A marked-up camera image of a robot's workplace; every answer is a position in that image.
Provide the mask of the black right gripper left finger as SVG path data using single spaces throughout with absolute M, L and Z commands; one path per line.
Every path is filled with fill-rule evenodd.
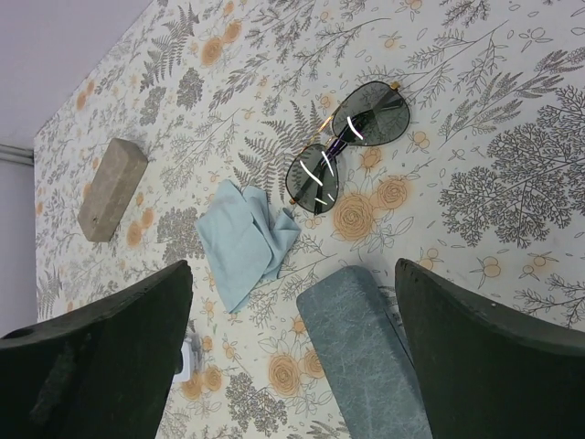
M 154 438 L 193 298 L 179 261 L 1 339 L 4 438 Z

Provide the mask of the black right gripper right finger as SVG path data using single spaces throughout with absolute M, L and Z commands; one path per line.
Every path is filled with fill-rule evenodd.
M 403 258 L 395 289 L 433 437 L 583 437 L 583 332 Z

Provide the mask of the white framed sunglasses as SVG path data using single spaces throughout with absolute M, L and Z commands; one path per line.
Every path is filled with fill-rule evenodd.
M 179 361 L 175 368 L 174 382 L 187 382 L 194 372 L 199 371 L 202 348 L 199 337 L 193 333 L 186 335 L 180 349 Z

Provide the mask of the light blue cleaning cloth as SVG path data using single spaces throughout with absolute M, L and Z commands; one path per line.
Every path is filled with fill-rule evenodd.
M 229 313 L 246 306 L 258 282 L 278 277 L 301 232 L 287 209 L 271 215 L 265 191 L 253 186 L 238 190 L 229 180 L 219 184 L 196 229 Z

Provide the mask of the beige glasses case green lining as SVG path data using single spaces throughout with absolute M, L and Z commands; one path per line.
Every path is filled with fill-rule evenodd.
M 78 214 L 88 241 L 108 242 L 112 238 L 147 165 L 138 145 L 111 139 Z

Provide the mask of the black aviator sunglasses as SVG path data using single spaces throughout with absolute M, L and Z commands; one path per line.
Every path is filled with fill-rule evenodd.
M 382 146 L 398 140 L 410 124 L 410 107 L 398 82 L 367 82 L 348 95 L 322 126 L 333 136 L 316 138 L 293 159 L 285 178 L 289 203 L 311 214 L 333 208 L 339 194 L 337 158 L 352 147 Z

